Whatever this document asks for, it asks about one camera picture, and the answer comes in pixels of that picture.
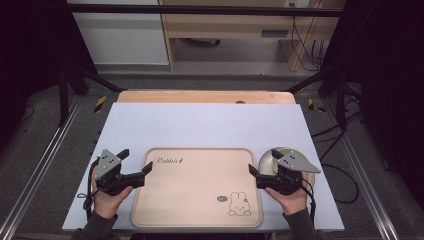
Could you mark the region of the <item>green and white plate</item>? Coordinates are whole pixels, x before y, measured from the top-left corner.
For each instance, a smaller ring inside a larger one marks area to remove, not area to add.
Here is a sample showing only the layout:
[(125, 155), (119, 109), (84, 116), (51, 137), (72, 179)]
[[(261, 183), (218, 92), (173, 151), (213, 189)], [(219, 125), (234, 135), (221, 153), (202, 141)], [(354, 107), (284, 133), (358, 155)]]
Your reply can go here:
[[(295, 150), (295, 149), (285, 148), (285, 147), (278, 147), (273, 149), (280, 150), (282, 153), (286, 153), (288, 150)], [(272, 169), (271, 169), (271, 163), (272, 163), (271, 150), (268, 150), (266, 153), (264, 153), (259, 161), (260, 174), (273, 176)]]

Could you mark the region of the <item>person's left hand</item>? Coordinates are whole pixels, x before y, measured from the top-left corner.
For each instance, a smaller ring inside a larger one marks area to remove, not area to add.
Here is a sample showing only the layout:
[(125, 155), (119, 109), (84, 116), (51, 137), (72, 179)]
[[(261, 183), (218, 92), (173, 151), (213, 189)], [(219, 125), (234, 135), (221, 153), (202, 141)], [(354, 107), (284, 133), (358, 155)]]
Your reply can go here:
[(102, 191), (98, 191), (94, 195), (94, 211), (105, 219), (112, 219), (121, 203), (130, 195), (133, 188), (126, 187), (116, 196), (110, 196)]

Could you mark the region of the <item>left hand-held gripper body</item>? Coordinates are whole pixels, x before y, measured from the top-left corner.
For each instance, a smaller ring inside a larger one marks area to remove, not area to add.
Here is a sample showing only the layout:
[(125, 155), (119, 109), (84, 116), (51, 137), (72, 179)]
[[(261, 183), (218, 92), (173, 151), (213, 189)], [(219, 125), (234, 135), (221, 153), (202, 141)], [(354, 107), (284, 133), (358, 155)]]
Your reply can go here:
[(127, 175), (121, 173), (122, 161), (111, 151), (102, 151), (94, 173), (97, 191), (116, 196), (128, 187), (125, 185)]

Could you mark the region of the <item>person's right hand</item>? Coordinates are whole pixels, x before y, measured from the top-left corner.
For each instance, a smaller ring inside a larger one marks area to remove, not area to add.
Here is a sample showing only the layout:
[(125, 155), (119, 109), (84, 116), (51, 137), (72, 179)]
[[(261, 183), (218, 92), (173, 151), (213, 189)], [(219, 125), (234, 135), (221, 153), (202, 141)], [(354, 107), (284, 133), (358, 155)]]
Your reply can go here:
[(286, 216), (307, 208), (307, 193), (302, 188), (291, 195), (282, 195), (270, 187), (266, 187), (265, 192), (280, 204)]

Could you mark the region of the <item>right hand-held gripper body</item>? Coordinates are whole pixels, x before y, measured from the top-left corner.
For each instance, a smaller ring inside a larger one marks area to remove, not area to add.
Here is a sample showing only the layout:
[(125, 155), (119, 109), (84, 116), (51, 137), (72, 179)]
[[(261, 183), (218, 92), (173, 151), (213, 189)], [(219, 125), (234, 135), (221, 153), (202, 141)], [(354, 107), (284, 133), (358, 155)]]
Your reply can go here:
[(282, 195), (291, 195), (303, 187), (303, 181), (306, 181), (307, 190), (313, 191), (315, 175), (320, 173), (321, 170), (311, 164), (297, 150), (288, 150), (282, 154), (283, 157), (280, 159), (276, 159), (271, 155), (272, 175), (277, 178), (277, 188), (274, 190)]

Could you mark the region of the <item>wooden tray with rabbit print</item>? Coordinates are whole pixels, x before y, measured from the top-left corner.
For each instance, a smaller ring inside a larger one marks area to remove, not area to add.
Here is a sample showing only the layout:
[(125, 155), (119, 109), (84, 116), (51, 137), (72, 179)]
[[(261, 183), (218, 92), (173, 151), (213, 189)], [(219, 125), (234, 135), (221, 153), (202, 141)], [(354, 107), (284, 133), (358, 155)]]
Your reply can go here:
[(254, 156), (244, 148), (152, 148), (132, 222), (141, 228), (250, 228), (262, 220)]

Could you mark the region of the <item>white cabinet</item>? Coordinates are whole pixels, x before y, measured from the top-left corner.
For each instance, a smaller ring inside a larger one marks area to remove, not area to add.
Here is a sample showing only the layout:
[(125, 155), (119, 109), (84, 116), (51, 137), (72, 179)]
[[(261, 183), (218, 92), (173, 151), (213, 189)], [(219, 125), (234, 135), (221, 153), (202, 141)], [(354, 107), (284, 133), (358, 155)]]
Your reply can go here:
[(74, 13), (96, 65), (167, 65), (159, 14)]

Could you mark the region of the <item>aluminium floor rail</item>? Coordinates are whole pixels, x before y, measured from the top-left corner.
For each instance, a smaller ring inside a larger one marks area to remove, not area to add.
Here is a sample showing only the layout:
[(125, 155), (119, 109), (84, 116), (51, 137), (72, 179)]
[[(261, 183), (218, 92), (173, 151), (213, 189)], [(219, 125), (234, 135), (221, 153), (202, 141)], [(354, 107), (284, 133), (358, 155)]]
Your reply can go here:
[(79, 110), (83, 98), (81, 96), (75, 96), (70, 109), (68, 110), (68, 116), (61, 122), (56, 129), (52, 139), (47, 145), (43, 155), (37, 162), (34, 171), (28, 178), (28, 181), (20, 195), (15, 202), (13, 208), (8, 213), (4, 223), (0, 226), (0, 240), (11, 240), (16, 229), (18, 228), (24, 214), (26, 213), (31, 201), (33, 200), (45, 174), (48, 171), (50, 164), (52, 163), (58, 149), (60, 148), (73, 120)]
[(334, 144), (339, 144), (342, 147), (344, 153), (343, 161), (349, 165), (351, 172), (350, 176), (358, 186), (358, 194), (367, 204), (367, 209), (374, 220), (382, 240), (399, 240), (399, 235), (395, 230), (395, 227), (387, 214), (377, 191), (362, 166), (348, 135), (345, 130), (341, 128), (343, 121), (336, 118), (336, 108), (334, 107), (334, 104), (327, 99), (324, 99), (322, 103), (331, 122), (336, 126), (338, 139), (334, 142)]

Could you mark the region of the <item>grey label on desk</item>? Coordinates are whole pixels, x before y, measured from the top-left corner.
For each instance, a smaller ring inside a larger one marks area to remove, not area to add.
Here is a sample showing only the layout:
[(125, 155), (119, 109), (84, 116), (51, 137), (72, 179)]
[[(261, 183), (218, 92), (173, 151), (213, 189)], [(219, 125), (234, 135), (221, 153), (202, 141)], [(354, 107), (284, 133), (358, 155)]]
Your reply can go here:
[(261, 31), (262, 37), (267, 38), (285, 38), (288, 36), (289, 31), (282, 29), (282, 30), (272, 30), (272, 29), (264, 29)]

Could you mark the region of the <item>white table board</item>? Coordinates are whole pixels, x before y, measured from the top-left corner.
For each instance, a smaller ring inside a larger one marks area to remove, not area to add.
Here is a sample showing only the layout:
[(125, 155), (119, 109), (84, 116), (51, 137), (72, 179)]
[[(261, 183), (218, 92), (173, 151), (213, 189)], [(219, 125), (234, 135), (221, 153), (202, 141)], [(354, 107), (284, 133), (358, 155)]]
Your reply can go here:
[[(152, 148), (244, 148), (254, 156), (253, 166), (268, 150), (278, 147), (300, 151), (321, 170), (302, 109), (297, 104), (116, 103), (111, 107), (94, 154), (124, 149), (125, 174), (139, 172)], [(133, 224), (137, 190), (118, 210), (116, 230), (139, 233), (248, 233), (287, 229), (280, 205), (257, 188), (262, 220), (250, 228), (141, 228)], [(342, 219), (324, 173), (315, 175), (314, 223), (324, 231), (341, 231)]]

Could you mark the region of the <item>black horizontal frame bar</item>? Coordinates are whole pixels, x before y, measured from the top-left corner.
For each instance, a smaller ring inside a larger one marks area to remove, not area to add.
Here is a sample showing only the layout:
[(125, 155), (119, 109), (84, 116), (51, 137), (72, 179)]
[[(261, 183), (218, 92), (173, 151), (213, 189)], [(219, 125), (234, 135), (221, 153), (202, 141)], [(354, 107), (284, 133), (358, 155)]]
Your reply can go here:
[(113, 5), (68, 4), (72, 12), (121, 13), (121, 14), (192, 14), (192, 15), (252, 15), (252, 16), (301, 16), (340, 17), (342, 9), (275, 8), (241, 6), (191, 6), (191, 5)]

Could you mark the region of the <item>yellow and black tape strip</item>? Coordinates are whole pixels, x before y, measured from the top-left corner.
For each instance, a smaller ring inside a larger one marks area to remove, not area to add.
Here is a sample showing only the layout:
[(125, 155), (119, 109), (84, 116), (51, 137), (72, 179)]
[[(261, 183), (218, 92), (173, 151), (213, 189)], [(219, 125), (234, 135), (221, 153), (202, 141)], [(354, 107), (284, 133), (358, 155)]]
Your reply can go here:
[(308, 99), (308, 109), (316, 112), (326, 112), (324, 107), (316, 107), (314, 101), (311, 98)]
[(96, 106), (95, 106), (95, 108), (94, 108), (94, 110), (93, 110), (93, 112), (94, 112), (94, 113), (98, 113), (98, 112), (100, 112), (100, 110), (102, 109), (103, 104), (104, 104), (104, 103), (105, 103), (105, 101), (106, 101), (106, 98), (107, 98), (107, 96), (101, 96), (101, 97), (98, 99), (98, 101), (97, 101), (97, 103), (96, 103)]

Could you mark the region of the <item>wooden table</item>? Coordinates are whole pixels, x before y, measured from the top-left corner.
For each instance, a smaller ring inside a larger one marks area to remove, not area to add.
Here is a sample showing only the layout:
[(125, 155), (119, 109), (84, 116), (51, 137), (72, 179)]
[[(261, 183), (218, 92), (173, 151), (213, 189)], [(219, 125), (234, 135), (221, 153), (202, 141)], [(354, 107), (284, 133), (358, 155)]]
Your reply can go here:
[(127, 90), (118, 103), (246, 103), (295, 104), (289, 92), (203, 91), (203, 90)]

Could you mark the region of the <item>light wooden desk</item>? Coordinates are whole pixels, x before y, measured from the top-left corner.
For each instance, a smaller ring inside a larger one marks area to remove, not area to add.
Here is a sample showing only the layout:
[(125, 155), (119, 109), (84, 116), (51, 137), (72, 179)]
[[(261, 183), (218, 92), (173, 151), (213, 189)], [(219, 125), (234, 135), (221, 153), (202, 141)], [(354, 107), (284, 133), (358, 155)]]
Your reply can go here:
[[(347, 0), (158, 0), (161, 5), (247, 6), (276, 8), (342, 9)], [(329, 41), (335, 31), (336, 17), (291, 17), (252, 15), (188, 15), (164, 14), (165, 36), (169, 42), (177, 39), (207, 38), (267, 38), (264, 29), (288, 30), (278, 40), (292, 71), (305, 62), (306, 47), (314, 40)]]

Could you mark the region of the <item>black curtain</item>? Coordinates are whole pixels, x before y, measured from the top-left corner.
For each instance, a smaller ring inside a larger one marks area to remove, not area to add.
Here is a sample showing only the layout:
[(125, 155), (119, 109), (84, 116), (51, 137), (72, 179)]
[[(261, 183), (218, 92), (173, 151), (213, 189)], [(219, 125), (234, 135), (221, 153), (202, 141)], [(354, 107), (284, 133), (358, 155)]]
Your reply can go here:
[(424, 209), (424, 0), (346, 0), (324, 66), (361, 85), (383, 156)]
[(29, 96), (58, 83), (54, 45), (72, 62), (96, 67), (74, 15), (50, 4), (67, 0), (0, 0), (0, 149), (13, 135)]

